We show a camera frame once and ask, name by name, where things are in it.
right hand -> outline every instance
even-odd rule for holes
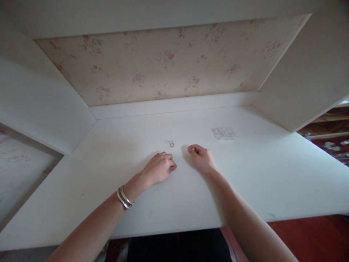
[[[194,158],[200,172],[207,175],[215,171],[219,172],[210,149],[194,144],[188,147],[188,152]]]
[[[170,177],[172,171],[177,168],[172,154],[162,152],[156,154],[141,171],[142,176],[150,186],[164,182]]]

white tabletop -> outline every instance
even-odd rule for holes
[[[215,127],[231,127],[236,139],[217,140]],[[192,167],[186,148],[193,143],[211,149],[221,172],[266,221],[349,212],[349,169],[253,106],[104,119],[0,233],[0,250],[61,243],[162,151],[173,154],[177,170],[136,200],[111,238],[225,225],[212,186]]]

silver bracelet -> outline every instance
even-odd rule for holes
[[[128,205],[125,203],[125,201],[121,198],[119,191],[120,191],[120,188],[116,191],[117,197],[119,198],[119,200],[121,201],[121,203],[124,205],[124,207],[125,207],[126,209],[130,209],[131,207],[128,206]]]
[[[121,192],[122,197],[126,200],[126,202],[130,205],[130,207],[132,207],[132,205],[134,204],[134,202],[131,203],[131,201],[128,200],[128,198],[126,197],[126,195],[125,195],[125,193],[124,193],[124,186],[121,186],[121,187],[119,188],[119,190],[120,190],[120,192]]]

dark cloth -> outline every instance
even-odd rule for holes
[[[131,238],[127,262],[217,261],[231,262],[220,229]]]

red floor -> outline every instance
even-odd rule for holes
[[[339,215],[269,223],[297,259],[302,261],[349,262],[349,223]],[[249,261],[229,227],[221,231],[233,262]],[[105,262],[116,261],[129,239],[109,243]]]

